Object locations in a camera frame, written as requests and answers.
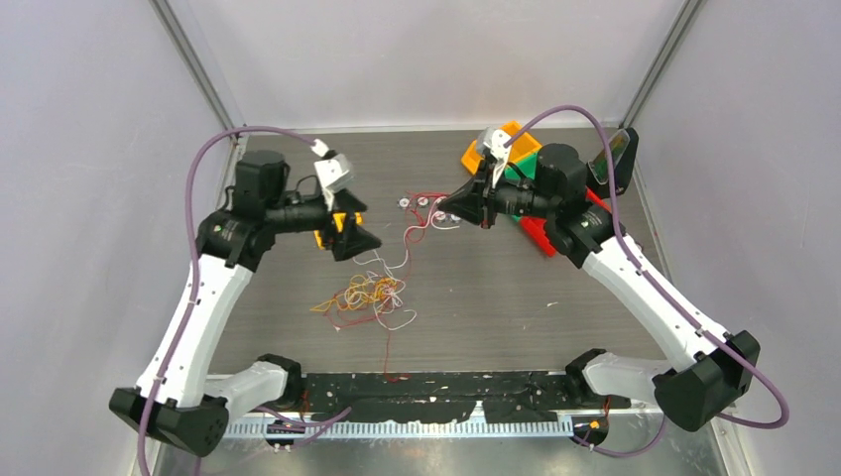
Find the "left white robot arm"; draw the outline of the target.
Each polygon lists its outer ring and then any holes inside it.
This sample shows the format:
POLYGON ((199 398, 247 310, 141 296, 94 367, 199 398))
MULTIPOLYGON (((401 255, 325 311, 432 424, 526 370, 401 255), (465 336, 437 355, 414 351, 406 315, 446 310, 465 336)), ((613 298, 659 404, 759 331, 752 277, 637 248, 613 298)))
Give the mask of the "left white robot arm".
POLYGON ((328 150, 313 166, 317 191, 304 195, 288 187, 291 167, 280 153, 251 152, 237 163, 224 206, 197 228, 197 262, 158 351, 137 383, 110 399, 110 411, 140 435, 205 457, 230 422, 265 404, 290 411, 302 402, 300 363, 275 354, 224 380, 207 375, 236 301, 278 235, 313 232, 337 262, 381 246, 361 225, 367 206, 348 189, 350 161, 328 150))

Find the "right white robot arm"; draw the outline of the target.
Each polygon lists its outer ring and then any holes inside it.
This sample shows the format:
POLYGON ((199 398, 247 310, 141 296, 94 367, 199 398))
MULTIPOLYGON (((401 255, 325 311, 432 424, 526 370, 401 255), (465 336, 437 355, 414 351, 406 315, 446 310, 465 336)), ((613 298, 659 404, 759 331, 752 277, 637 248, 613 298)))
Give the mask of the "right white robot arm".
POLYGON ((588 169, 573 147, 541 147, 531 180, 498 178, 499 164, 487 156, 439 209, 485 229, 500 213, 543 219, 550 246, 609 290, 664 355, 626 358, 604 349, 582 354, 565 368, 573 403, 586 408, 603 396, 621 396, 655 404, 676 426, 697 431, 749 390, 752 376, 740 362, 757 363, 757 339, 705 317, 613 226, 609 211, 587 200, 588 169))

